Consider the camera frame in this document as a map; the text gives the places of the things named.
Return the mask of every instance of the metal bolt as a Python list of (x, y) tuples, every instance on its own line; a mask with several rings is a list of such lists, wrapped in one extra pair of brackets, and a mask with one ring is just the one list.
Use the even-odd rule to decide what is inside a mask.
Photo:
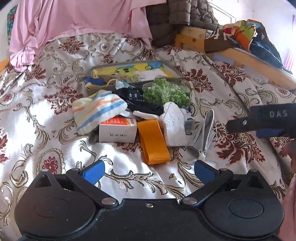
[(146, 203), (145, 206), (146, 207), (154, 207), (153, 203)]
[(104, 205), (114, 205), (116, 203), (116, 199), (112, 197), (105, 197), (102, 199), (102, 204)]
[(185, 197), (183, 198), (183, 203), (189, 206), (197, 204), (197, 200), (194, 197)]

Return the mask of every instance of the orange and white box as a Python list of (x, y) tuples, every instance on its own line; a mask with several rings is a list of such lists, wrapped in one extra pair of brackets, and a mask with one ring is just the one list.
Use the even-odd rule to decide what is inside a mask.
[(136, 119), (113, 117), (99, 124), (99, 142), (134, 143), (137, 129)]

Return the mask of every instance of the plastic container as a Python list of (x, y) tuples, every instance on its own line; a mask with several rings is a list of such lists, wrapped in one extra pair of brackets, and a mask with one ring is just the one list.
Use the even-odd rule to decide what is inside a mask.
[(189, 107), (191, 87), (183, 78), (157, 76), (153, 82), (143, 85), (144, 100), (156, 105), (172, 101), (180, 108)]

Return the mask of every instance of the puffer jacket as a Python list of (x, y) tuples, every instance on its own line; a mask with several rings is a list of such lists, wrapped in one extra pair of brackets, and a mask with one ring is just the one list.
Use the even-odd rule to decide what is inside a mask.
[(152, 45), (172, 44), (182, 26), (216, 30), (218, 21), (207, 0), (167, 0), (166, 4), (146, 7)]

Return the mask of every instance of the chopped green vegetable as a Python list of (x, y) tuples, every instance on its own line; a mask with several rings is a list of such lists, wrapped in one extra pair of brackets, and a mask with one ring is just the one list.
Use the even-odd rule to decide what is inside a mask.
[(171, 83), (165, 78), (154, 79), (149, 84), (149, 87), (143, 86), (145, 101), (158, 105), (172, 101), (180, 108), (189, 107), (190, 89), (187, 86)]

